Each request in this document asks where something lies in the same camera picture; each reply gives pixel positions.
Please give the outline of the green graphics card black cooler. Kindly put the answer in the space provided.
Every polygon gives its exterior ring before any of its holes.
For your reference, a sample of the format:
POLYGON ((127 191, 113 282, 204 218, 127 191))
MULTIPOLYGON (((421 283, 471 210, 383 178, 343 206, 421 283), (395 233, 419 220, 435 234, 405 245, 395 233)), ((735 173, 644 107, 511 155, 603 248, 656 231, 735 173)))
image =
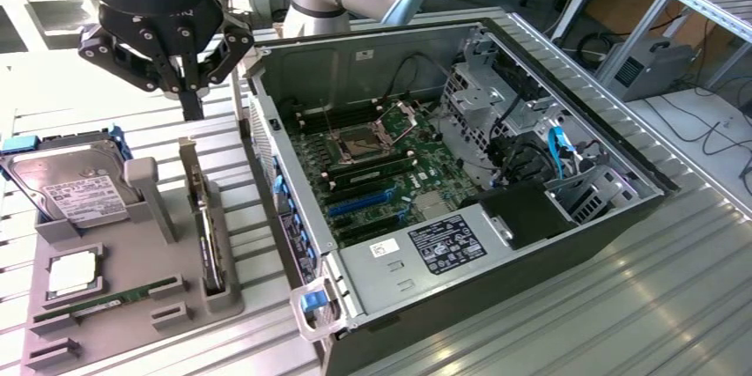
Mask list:
POLYGON ((196 153, 195 141, 184 136, 177 139, 179 155, 185 174, 185 187, 188 189, 189 205, 196 221, 200 254, 203 260, 203 282, 208 295, 224 291, 224 273, 220 251, 216 241, 216 227, 211 208, 211 194, 208 180, 196 153))

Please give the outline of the thin metal locking lever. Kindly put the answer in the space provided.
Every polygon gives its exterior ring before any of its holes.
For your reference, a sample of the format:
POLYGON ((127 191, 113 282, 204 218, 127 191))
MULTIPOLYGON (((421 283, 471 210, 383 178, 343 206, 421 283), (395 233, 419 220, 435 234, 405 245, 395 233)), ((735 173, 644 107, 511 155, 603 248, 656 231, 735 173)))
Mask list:
POLYGON ((328 107, 324 104, 323 99, 320 99, 320 106, 321 106, 321 113, 323 113, 323 116, 324 116, 324 120, 325 120, 325 123, 327 123, 329 136, 331 136, 332 141, 336 142, 339 140, 339 136, 337 136, 337 133, 335 132, 333 127, 332 127, 332 121, 329 119, 328 107))

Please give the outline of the silver socket cover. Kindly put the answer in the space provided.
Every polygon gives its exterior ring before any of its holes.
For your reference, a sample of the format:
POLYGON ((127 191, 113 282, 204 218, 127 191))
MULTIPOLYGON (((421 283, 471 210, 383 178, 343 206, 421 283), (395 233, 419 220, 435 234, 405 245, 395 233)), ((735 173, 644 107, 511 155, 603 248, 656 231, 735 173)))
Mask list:
POLYGON ((380 140, 395 145, 417 127, 416 112, 409 104, 395 102, 373 123, 380 140))

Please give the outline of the blue expansion slot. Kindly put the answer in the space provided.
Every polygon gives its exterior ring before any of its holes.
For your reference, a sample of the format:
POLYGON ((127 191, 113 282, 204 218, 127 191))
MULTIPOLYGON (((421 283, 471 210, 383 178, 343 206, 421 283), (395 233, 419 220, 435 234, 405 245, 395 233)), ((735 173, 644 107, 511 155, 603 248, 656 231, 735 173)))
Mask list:
POLYGON ((388 203, 392 199, 392 192, 380 192, 373 195, 367 195, 348 203, 335 205, 328 210, 329 217, 337 217, 353 211, 363 210, 373 205, 388 203))

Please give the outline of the green Dell motherboard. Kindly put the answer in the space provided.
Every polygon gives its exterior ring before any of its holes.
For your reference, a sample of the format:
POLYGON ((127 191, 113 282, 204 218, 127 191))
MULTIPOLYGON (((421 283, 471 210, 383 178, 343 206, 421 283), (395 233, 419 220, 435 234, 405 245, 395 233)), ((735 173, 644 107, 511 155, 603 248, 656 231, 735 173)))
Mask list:
MULTIPOLYGON (((375 121, 395 102, 397 101, 372 101, 363 107, 328 110, 333 130, 360 126, 375 130, 375 121)), ((413 204, 417 195, 437 191, 453 211, 468 196, 481 191, 479 175, 468 174, 464 160, 452 153, 441 133, 436 130, 439 113, 421 108, 416 103, 405 103, 416 112, 417 127, 395 145, 387 144, 389 152, 385 155, 355 164, 337 163, 339 152, 321 111, 311 114, 299 112, 285 124, 324 222, 339 247, 351 247, 428 220, 413 204), (329 182, 337 176, 376 170, 400 170, 403 173, 380 181, 331 190, 329 182), (392 192, 388 203, 337 217, 328 216, 332 206, 384 191, 392 192)))

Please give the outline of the grey parts rack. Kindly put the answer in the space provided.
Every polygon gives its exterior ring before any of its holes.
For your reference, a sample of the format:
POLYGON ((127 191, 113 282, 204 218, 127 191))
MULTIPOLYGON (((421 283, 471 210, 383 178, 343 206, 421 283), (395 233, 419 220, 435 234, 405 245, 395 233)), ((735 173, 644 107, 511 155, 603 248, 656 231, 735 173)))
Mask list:
POLYGON ((171 231, 163 230, 148 205, 141 204, 137 219, 95 227, 56 242, 39 240, 28 299, 23 376, 71 372, 243 311, 220 189, 209 180, 208 186, 224 291, 208 295, 204 290, 199 236, 185 185, 161 193, 163 208, 173 223, 171 231), (55 296, 48 291, 51 261, 83 251, 96 254, 95 280, 85 289, 55 296), (171 276, 176 276, 179 282, 151 290, 148 299, 85 317, 65 315, 33 323, 37 314, 171 276))

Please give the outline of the silver perforated drive cage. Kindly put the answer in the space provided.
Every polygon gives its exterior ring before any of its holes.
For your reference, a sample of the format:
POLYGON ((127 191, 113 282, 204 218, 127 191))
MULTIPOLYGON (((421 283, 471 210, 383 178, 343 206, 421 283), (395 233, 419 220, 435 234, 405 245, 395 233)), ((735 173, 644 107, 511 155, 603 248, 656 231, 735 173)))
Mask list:
POLYGON ((497 38, 473 30, 451 65, 435 121, 464 165, 509 181, 556 178, 547 136, 561 116, 556 98, 497 38))

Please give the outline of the silver CPU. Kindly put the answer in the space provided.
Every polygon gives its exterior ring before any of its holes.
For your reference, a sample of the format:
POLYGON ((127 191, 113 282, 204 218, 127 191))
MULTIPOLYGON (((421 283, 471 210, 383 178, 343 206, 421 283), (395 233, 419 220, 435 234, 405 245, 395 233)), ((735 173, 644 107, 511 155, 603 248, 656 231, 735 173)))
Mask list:
POLYGON ((96 277, 96 254, 83 251, 51 261, 48 291, 63 296, 88 287, 96 277))

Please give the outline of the silver chipset heatsink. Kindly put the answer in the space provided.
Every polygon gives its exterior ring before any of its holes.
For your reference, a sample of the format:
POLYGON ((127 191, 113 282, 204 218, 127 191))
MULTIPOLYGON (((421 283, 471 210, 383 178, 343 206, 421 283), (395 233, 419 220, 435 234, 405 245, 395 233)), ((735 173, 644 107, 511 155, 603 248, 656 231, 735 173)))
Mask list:
POLYGON ((413 204, 425 219, 440 217, 451 212, 451 206, 437 191, 417 195, 413 204))

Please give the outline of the silver power supply unit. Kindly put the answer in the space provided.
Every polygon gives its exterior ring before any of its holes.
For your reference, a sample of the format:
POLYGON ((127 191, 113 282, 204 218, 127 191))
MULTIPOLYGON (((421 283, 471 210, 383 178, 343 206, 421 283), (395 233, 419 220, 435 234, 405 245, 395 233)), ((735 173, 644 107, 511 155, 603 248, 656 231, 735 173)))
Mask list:
POLYGON ((340 251, 341 270, 372 320, 511 261, 511 230, 475 204, 340 251))

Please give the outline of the blue case latch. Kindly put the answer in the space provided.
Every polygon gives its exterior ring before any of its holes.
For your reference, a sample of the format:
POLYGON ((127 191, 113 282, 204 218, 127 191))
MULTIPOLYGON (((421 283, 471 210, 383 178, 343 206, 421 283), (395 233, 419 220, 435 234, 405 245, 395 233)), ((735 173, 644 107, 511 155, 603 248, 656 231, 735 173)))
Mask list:
POLYGON ((325 290, 305 292, 301 295, 300 306, 305 313, 311 313, 313 310, 327 306, 328 303, 329 298, 325 290))

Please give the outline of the black plastic air shroud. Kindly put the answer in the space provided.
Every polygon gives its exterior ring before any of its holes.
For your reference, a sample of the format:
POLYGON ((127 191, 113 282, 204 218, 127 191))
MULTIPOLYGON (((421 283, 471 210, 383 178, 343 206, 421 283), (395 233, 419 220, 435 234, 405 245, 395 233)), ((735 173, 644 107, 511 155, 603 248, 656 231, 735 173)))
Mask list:
POLYGON ((519 249, 577 227, 565 217, 539 181, 521 181, 468 196, 460 207, 479 204, 509 229, 509 247, 519 249))

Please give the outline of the silver disk bay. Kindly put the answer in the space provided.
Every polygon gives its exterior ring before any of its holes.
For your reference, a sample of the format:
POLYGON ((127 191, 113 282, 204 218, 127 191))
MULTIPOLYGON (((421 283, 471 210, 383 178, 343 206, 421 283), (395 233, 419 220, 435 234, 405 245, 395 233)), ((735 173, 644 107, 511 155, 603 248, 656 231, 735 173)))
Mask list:
POLYGON ((624 177, 605 165, 597 165, 567 179, 545 182, 544 187, 579 225, 640 200, 639 192, 624 177))

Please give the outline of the grey computer tower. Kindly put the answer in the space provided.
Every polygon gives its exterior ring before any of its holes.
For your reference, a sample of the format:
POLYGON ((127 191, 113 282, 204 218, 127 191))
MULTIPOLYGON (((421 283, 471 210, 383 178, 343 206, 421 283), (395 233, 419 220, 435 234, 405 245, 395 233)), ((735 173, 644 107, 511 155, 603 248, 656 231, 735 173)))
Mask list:
POLYGON ((623 101, 643 100, 663 94, 685 75, 695 50, 667 37, 647 37, 629 50, 615 77, 604 84, 623 101))

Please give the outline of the black open PC case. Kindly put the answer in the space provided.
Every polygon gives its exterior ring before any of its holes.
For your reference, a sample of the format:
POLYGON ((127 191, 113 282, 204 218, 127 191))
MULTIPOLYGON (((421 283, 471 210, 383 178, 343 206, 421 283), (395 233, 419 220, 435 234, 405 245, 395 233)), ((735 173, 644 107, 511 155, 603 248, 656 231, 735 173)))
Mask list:
POLYGON ((567 63, 557 47, 515 18, 464 19, 427 25, 260 42, 245 62, 249 126, 256 173, 264 179, 263 206, 271 219, 291 285, 292 320, 319 355, 324 376, 351 376, 473 314, 547 282, 591 259, 647 218, 677 185, 619 133, 603 111, 620 106, 588 75, 567 63), (640 200, 584 225, 512 249, 509 262, 412 306, 365 320, 340 251, 292 148, 285 128, 296 113, 363 107, 403 100, 440 112, 451 65, 473 30, 488 30, 503 49, 556 98, 563 116, 547 142, 559 176, 503 180, 479 175, 481 191, 521 181, 567 179, 609 166, 639 192, 640 200), (325 290, 327 306, 305 313, 305 292, 325 290))

